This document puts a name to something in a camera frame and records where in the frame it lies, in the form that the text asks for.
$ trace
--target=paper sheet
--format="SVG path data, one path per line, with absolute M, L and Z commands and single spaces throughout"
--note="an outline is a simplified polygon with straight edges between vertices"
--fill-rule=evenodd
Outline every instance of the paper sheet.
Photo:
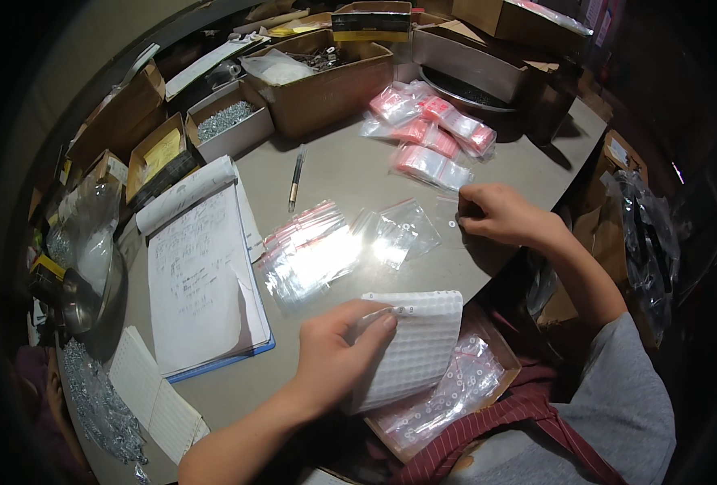
M 180 153 L 180 131 L 174 128 L 143 157 L 146 160 L 146 179 L 143 183 L 152 179 L 168 161 L 177 157 L 178 153 Z
M 207 423 L 165 379 L 135 327 L 126 327 L 116 348 L 111 383 L 121 399 L 176 464 L 209 432 Z
M 228 40 L 225 44 L 213 49 L 169 80 L 165 87 L 167 93 L 166 101 L 170 101 L 177 93 L 183 91 L 186 86 L 194 82 L 202 74 L 213 69 L 219 62 L 227 57 L 240 52 L 251 44 L 264 42 L 269 39 L 269 37 L 257 36 L 255 40 L 251 40 L 249 36 L 246 36 L 246 38 L 242 40 Z
M 269 341 L 254 293 L 235 185 L 150 240 L 151 323 L 165 377 Z
M 348 414 L 382 407 L 434 386 L 450 364 L 461 330 L 463 296 L 458 291 L 366 293 L 362 299 L 392 305 L 398 325 L 385 351 L 344 403 Z M 360 335 L 387 312 L 380 310 L 361 319 L 355 333 Z
M 222 189 L 236 177 L 232 159 L 226 155 L 200 168 L 137 213 L 140 234 L 150 236 L 179 213 Z
M 239 173 L 237 174 L 237 201 L 239 203 L 239 216 L 243 220 L 243 228 L 245 229 L 245 242 L 248 247 L 248 254 L 250 254 L 250 262 L 255 263 L 264 254 L 264 240 L 259 233 L 259 228 L 256 226 L 256 218 L 250 209 L 250 202 Z
M 351 485 L 351 482 L 346 482 L 341 478 L 337 478 L 331 473 L 325 472 L 320 468 L 310 470 L 309 472 L 305 470 L 302 472 L 300 479 L 301 478 L 304 478 L 304 480 L 298 482 L 299 485 Z

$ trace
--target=metal bowl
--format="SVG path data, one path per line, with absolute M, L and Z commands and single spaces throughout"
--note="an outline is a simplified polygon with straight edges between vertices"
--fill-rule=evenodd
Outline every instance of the metal bowl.
M 113 243 L 108 277 L 102 296 L 77 271 L 70 268 L 62 282 L 62 315 L 66 330 L 94 358 L 106 361 L 121 336 L 129 289 L 124 258 Z
M 442 98 L 451 102 L 453 106 L 455 106 L 461 111 L 473 112 L 478 115 L 482 113 L 510 113 L 517 111 L 513 106 L 508 105 L 507 103 L 501 101 L 499 98 L 491 96 L 490 94 L 482 91 L 481 89 L 475 88 L 474 86 L 464 83 L 463 81 L 459 81 L 458 79 L 448 76 L 447 74 L 442 74 L 439 71 L 435 71 L 430 67 L 421 66 L 421 78 L 423 81 L 429 83 L 431 88 L 433 88 L 434 91 L 440 94 Z M 450 83 L 452 84 L 464 84 L 470 89 L 479 91 L 482 97 L 490 99 L 490 103 L 484 104 L 475 102 L 465 98 L 463 95 L 457 92 L 454 92 L 454 90 L 452 89 L 448 90 L 444 86 L 440 85 L 442 84 L 442 79 L 451 80 Z

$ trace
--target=left hand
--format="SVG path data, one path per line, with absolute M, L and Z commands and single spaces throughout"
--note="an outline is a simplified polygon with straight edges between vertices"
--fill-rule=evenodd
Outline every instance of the left hand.
M 393 334 L 396 317 L 386 314 L 369 325 L 352 347 L 344 340 L 359 318 L 386 306 L 353 299 L 302 324 L 296 375 L 281 392 L 305 420 L 317 418 L 350 392 L 385 339 Z

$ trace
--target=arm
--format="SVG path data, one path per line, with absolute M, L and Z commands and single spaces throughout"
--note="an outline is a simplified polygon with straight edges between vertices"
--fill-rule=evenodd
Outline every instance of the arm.
M 72 458 L 74 458 L 85 471 L 91 471 L 89 461 L 86 460 L 83 449 L 78 442 L 75 429 L 64 415 L 62 380 L 59 377 L 59 365 L 56 362 L 56 349 L 53 347 L 49 348 L 49 380 L 45 385 L 45 396 L 49 402 L 49 408 L 51 409 L 54 422 L 56 422 L 56 426 L 62 432 L 62 436 L 67 442 L 67 447 L 70 449 Z
M 349 346 L 343 336 L 362 316 L 386 305 L 352 300 L 302 324 L 293 379 L 245 418 L 199 440 L 180 461 L 181 485 L 252 480 L 301 426 L 334 407 L 353 388 L 396 328 L 387 314 Z
M 601 328 L 628 311 L 620 290 L 560 217 L 532 206 L 513 189 L 461 187 L 459 223 L 470 234 L 528 246 L 547 257 L 588 325 Z

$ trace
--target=stack of plastic bags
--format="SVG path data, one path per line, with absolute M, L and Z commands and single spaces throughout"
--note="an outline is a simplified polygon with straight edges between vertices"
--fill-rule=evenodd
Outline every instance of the stack of plastic bags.
M 496 132 L 458 111 L 425 82 L 394 82 L 369 107 L 361 135 L 400 141 L 393 170 L 438 189 L 457 192 L 474 179 L 471 170 L 455 163 L 460 150 L 472 160 L 493 156 Z
M 282 307 L 294 310 L 352 271 L 362 241 L 353 236 L 336 204 L 326 200 L 277 228 L 264 246 L 257 265 L 266 288 Z

